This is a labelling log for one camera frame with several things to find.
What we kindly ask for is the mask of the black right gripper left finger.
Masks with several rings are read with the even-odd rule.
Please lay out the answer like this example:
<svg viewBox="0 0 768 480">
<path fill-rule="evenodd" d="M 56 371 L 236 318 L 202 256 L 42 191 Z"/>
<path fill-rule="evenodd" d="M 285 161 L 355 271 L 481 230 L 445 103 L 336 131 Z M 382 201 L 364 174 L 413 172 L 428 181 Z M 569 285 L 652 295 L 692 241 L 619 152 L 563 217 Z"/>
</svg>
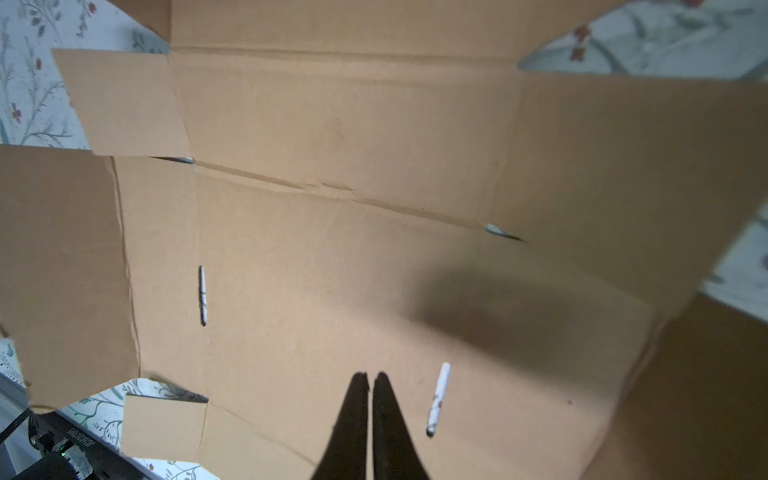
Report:
<svg viewBox="0 0 768 480">
<path fill-rule="evenodd" d="M 366 478 L 369 382 L 364 372 L 349 383 L 325 452 L 312 480 Z"/>
</svg>

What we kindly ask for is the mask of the brown cardboard paper box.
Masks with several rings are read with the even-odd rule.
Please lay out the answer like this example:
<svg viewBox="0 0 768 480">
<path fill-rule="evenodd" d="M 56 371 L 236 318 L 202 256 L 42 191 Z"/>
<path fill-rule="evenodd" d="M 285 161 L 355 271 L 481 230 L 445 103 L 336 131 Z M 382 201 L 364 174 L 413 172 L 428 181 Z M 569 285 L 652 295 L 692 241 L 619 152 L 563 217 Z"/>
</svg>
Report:
<svg viewBox="0 0 768 480">
<path fill-rule="evenodd" d="M 120 448 L 307 479 L 385 372 L 434 479 L 576 479 L 767 196 L 757 82 L 534 73 L 609 1 L 130 1 L 53 52 L 87 151 L 1 149 L 34 412 L 147 378 Z"/>
</svg>

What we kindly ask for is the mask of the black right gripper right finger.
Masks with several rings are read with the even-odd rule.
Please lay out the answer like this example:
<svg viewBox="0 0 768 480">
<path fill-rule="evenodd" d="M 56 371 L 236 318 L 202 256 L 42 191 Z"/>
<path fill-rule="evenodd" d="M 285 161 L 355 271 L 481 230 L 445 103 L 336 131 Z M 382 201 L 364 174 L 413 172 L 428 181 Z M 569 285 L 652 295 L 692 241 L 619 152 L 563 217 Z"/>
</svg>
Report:
<svg viewBox="0 0 768 480">
<path fill-rule="evenodd" d="M 392 384 L 380 372 L 372 399 L 373 476 L 376 480 L 429 480 L 416 452 Z"/>
</svg>

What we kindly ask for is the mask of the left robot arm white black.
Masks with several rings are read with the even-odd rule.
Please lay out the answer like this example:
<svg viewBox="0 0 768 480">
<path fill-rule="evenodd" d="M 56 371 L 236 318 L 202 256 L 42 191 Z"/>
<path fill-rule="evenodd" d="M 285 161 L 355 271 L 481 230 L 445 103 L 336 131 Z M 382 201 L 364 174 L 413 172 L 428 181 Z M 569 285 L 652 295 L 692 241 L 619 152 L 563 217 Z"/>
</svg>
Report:
<svg viewBox="0 0 768 480">
<path fill-rule="evenodd" d="M 1 426 L 3 479 L 151 479 L 153 475 L 59 413 L 26 409 Z"/>
</svg>

